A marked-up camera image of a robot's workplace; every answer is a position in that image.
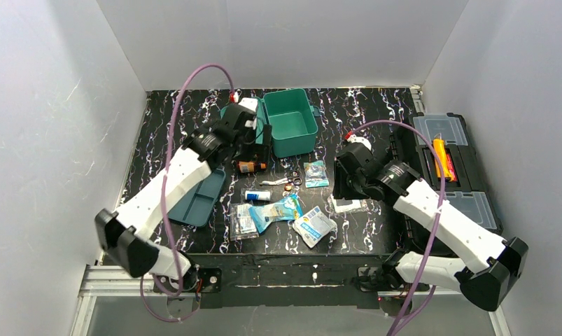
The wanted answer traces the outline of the blue white pouch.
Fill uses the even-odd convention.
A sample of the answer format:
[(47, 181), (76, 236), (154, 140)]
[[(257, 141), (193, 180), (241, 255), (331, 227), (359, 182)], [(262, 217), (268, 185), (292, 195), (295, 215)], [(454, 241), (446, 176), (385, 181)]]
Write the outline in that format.
[(294, 221), (303, 215), (296, 194), (289, 194), (277, 202), (264, 206), (252, 206), (248, 211), (259, 234), (274, 222)]

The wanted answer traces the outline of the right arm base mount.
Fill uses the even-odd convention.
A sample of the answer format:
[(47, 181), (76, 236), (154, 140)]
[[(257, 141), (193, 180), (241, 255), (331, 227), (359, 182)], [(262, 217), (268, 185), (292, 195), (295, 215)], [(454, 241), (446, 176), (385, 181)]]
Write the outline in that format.
[(392, 254), (353, 256), (357, 271), (351, 283), (362, 292), (405, 291), (412, 280), (404, 280), (396, 268), (404, 265), (407, 254), (423, 256), (405, 248)]

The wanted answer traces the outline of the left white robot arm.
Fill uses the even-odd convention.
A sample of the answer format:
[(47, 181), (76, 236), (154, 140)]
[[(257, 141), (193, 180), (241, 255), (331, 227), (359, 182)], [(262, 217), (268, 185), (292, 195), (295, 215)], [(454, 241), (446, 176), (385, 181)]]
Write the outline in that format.
[(181, 279), (191, 262), (181, 252), (150, 240), (165, 215), (192, 188), (224, 161), (255, 144), (258, 103), (243, 98), (225, 109), (223, 117), (189, 133), (155, 178), (114, 210), (94, 217), (102, 250), (132, 278), (145, 274)]

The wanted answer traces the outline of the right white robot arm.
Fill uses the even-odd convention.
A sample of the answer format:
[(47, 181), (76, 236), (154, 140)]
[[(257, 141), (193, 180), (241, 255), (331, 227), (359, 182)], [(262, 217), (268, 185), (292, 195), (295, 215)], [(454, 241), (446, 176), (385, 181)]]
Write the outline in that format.
[(436, 228), (436, 238), (455, 256), (430, 256), (398, 249), (381, 269), (364, 275), (382, 286), (399, 288), (420, 282), (458, 291), (475, 306), (494, 312), (524, 270), (529, 247), (518, 237), (504, 239), (475, 223), (438, 193), (408, 164), (392, 160), (382, 164), (362, 143), (349, 143), (335, 158), (338, 200), (378, 200), (391, 205), (423, 226)]

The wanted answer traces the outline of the white ointment tube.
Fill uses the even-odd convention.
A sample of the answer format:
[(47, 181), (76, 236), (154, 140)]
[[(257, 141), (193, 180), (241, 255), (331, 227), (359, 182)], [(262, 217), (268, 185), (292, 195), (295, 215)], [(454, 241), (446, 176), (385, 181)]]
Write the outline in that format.
[(246, 201), (262, 201), (269, 202), (272, 193), (268, 190), (246, 190), (244, 192), (244, 199)]

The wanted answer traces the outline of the teal bandage packet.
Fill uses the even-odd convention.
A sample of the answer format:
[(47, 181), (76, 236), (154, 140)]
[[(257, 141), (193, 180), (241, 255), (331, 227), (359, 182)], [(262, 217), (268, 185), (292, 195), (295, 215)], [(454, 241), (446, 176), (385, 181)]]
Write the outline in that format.
[(324, 161), (305, 162), (304, 172), (306, 188), (328, 187), (330, 185)]

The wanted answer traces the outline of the teal medicine box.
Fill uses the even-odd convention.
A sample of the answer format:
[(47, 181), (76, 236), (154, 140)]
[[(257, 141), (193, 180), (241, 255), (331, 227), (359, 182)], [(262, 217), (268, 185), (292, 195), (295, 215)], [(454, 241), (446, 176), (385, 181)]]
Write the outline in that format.
[(318, 134), (317, 108), (310, 104), (305, 90), (289, 89), (247, 97), (258, 100), (258, 131), (261, 135), (248, 153), (239, 153), (238, 160), (262, 162), (261, 143), (263, 126), (272, 126), (271, 153), (276, 158), (289, 158), (314, 151)]

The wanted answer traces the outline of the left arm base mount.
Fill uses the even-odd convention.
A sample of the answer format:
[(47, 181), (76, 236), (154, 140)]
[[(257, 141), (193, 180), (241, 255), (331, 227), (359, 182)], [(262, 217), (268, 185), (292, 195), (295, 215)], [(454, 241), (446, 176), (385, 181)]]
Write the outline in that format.
[[(220, 268), (191, 268), (183, 278), (184, 293), (219, 293), (222, 283), (222, 270)], [(167, 291), (175, 293), (178, 290), (178, 280), (167, 276), (158, 276), (157, 283)]]

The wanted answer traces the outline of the white blue gauze packet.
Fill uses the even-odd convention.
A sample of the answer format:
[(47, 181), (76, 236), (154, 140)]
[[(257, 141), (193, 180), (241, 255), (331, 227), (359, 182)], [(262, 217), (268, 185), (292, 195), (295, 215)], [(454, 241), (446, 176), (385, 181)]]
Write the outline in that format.
[(337, 224), (319, 206), (316, 206), (296, 219), (292, 227), (301, 236), (306, 246), (312, 249), (322, 238), (335, 231)]

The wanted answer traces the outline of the clear bag of packets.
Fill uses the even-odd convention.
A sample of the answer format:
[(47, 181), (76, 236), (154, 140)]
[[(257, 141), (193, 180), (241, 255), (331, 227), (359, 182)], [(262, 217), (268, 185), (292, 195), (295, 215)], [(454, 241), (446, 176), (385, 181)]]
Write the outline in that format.
[(249, 203), (237, 203), (230, 205), (230, 239), (239, 241), (252, 239), (259, 236), (255, 222), (251, 218)]

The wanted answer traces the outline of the brown medicine bottle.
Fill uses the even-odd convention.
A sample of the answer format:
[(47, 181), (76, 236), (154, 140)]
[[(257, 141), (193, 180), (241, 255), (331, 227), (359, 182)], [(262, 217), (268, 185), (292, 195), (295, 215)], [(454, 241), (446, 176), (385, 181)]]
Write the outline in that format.
[(267, 164), (265, 162), (239, 161), (237, 168), (241, 174), (258, 173), (266, 171)]

